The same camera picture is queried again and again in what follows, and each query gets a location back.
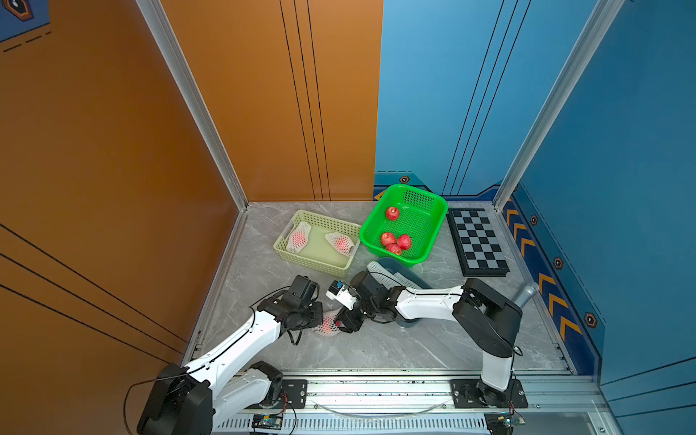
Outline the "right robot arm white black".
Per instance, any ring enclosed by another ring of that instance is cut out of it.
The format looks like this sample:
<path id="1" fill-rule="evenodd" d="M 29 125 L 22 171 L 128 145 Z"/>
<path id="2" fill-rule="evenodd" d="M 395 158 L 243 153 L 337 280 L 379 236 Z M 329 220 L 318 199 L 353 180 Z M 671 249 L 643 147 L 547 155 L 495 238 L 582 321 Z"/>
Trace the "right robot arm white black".
<path id="1" fill-rule="evenodd" d="M 473 386 L 454 384 L 457 405 L 509 408 L 523 392 L 513 364 L 522 309 L 478 278 L 445 289 L 406 286 L 392 275 L 363 271 L 350 283 L 335 281 L 326 292 L 339 303 L 336 322 L 345 333 L 360 330 L 365 320 L 389 324 L 423 319 L 455 322 L 482 351 L 480 378 Z"/>

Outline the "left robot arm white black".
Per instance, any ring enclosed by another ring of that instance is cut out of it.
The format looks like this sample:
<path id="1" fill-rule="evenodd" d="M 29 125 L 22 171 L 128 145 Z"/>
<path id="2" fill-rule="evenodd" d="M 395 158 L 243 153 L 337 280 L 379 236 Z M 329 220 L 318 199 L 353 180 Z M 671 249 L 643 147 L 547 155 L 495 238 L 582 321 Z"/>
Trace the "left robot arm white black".
<path id="1" fill-rule="evenodd" d="M 213 350 L 184 366 L 169 364 L 152 390 L 137 434 L 210 434 L 229 416 L 280 400 L 283 374 L 253 358 L 283 335 L 293 340 L 323 321 L 319 285 L 298 275 L 250 306 L 251 315 Z"/>

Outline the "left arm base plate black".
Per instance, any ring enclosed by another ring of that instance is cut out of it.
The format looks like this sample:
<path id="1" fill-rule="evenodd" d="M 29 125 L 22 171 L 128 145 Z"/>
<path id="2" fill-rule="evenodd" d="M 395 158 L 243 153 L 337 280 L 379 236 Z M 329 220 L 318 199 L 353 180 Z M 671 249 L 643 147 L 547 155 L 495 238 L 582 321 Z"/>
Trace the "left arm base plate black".
<path id="1" fill-rule="evenodd" d="M 306 407 L 308 380 L 289 379 L 282 380 L 280 387 L 273 387 L 271 393 L 261 403 L 248 406 L 248 410 L 256 409 L 279 409 L 286 407 L 286 400 L 289 400 L 288 407 L 296 411 Z"/>

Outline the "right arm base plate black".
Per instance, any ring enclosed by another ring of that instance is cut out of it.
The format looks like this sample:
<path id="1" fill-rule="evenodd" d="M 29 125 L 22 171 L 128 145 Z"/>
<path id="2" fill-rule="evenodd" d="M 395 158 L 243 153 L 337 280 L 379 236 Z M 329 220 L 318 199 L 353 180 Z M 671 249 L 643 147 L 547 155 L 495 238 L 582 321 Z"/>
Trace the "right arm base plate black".
<path id="1" fill-rule="evenodd" d="M 526 392 L 518 379 L 511 379 L 505 391 L 487 386 L 482 380 L 453 379 L 449 381 L 456 409 L 527 409 Z"/>

